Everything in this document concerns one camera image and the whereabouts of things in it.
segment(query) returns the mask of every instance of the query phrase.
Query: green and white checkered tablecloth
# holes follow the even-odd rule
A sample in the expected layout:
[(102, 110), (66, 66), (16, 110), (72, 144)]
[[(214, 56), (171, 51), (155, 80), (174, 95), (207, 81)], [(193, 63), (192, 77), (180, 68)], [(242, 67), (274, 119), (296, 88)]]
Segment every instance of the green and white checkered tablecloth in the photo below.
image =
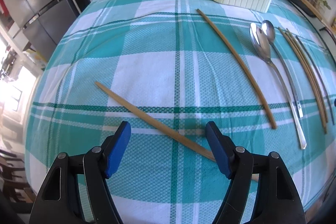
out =
[[(246, 75), (208, 23), (218, 26), (258, 82), (278, 129), (272, 130)], [(336, 68), (310, 24), (286, 0), (272, 0), (267, 13), (212, 0), (95, 0), (57, 46), (31, 107), (26, 173), (36, 191), (58, 153), (87, 152), (114, 134), (121, 121), (132, 136), (117, 173), (108, 180), (125, 223), (211, 223), (229, 181), (217, 165), (180, 145), (98, 89), (99, 81), (180, 134), (209, 149), (204, 126), (215, 121), (223, 134), (252, 153), (280, 153), (308, 208), (335, 170), (335, 127), (323, 133), (308, 79), (277, 31), (275, 44), (298, 90), (306, 150), (300, 150), (289, 104), (272, 69), (256, 54), (249, 24), (270, 20), (289, 28), (310, 51), (332, 101)], [(286, 84), (288, 80), (272, 50)], [(92, 219), (79, 177), (86, 218)], [(252, 182), (243, 221), (249, 220), (257, 184)]]

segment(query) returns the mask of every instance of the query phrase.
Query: silver spoon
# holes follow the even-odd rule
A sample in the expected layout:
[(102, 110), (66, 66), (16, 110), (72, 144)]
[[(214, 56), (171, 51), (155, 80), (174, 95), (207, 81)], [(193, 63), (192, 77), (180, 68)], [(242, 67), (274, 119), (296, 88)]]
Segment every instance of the silver spoon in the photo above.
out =
[(255, 23), (251, 23), (250, 25), (250, 37), (252, 40), (252, 44), (255, 48), (255, 50), (257, 51), (258, 55), (260, 56), (260, 58), (265, 61), (268, 65), (270, 65), (272, 67), (272, 69), (275, 71), (275, 73), (277, 74), (281, 85), (283, 87), (283, 90), (285, 92), (285, 95), (287, 97), (287, 100), (289, 102), (289, 105), (291, 107), (292, 110), (292, 114), (293, 114), (293, 118), (294, 118), (294, 122), (295, 122), (295, 127), (296, 127), (296, 132), (298, 134), (299, 137), (299, 142), (300, 142), (300, 147), (301, 149), (305, 149), (307, 146), (307, 142), (305, 139), (305, 135), (303, 134), (300, 122), (299, 122), (299, 118), (296, 114), (292, 99), (288, 93), (286, 84), (278, 70), (278, 68), (274, 65), (274, 63), (271, 60), (271, 50), (269, 47), (269, 42), (268, 39), (266, 37), (266, 35), (263, 33), (263, 31), (255, 24)]
[(296, 92), (296, 89), (295, 89), (295, 86), (294, 86), (294, 83), (293, 83), (293, 79), (292, 79), (292, 77), (289, 73), (289, 70), (288, 70), (288, 67), (286, 66), (285, 61), (283, 60), (283, 58), (281, 56), (281, 53), (278, 51), (278, 49), (274, 45), (274, 40), (275, 40), (274, 26), (269, 20), (264, 20), (261, 23), (261, 29), (264, 32), (264, 34), (266, 35), (266, 37), (268, 39), (268, 42), (271, 44), (271, 46), (275, 50), (276, 54), (279, 56), (281, 64), (283, 65), (283, 68), (285, 69), (285, 73), (287, 75), (287, 78), (289, 80), (289, 84), (290, 84), (292, 92), (293, 92), (293, 96), (294, 96), (294, 100), (295, 100), (295, 103), (296, 103), (297, 111), (299, 113), (299, 117), (302, 118), (303, 117), (302, 107), (301, 107), (299, 97), (297, 95), (297, 92)]

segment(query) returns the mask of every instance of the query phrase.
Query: plaid tablecloth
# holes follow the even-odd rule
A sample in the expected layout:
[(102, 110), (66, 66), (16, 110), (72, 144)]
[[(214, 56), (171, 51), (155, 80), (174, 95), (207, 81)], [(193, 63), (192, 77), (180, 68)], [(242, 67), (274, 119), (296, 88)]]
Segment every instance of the plaid tablecloth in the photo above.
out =
[[(246, 75), (197, 8), (218, 26), (249, 67), (271, 107), (277, 130), (270, 128)], [(118, 172), (108, 180), (124, 222), (212, 222), (229, 184), (217, 165), (129, 113), (95, 86), (99, 81), (208, 149), (204, 126), (215, 121), (223, 134), (252, 153), (279, 152), (307, 209), (334, 176), (335, 127), (329, 122), (328, 133), (323, 133), (308, 79), (277, 31), (275, 44), (293, 76), (304, 113), (300, 123), (307, 148), (300, 150), (280, 82), (250, 41), (249, 24), (263, 19), (301, 38), (333, 101), (332, 57), (286, 0), (272, 0), (266, 14), (212, 0), (93, 1), (56, 48), (33, 100), (25, 160), (33, 189), (39, 190), (58, 153), (85, 153), (126, 120), (132, 136)], [(290, 88), (273, 50), (272, 60)], [(79, 180), (89, 220), (83, 177)], [(243, 221), (251, 215), (256, 188), (252, 182)]]

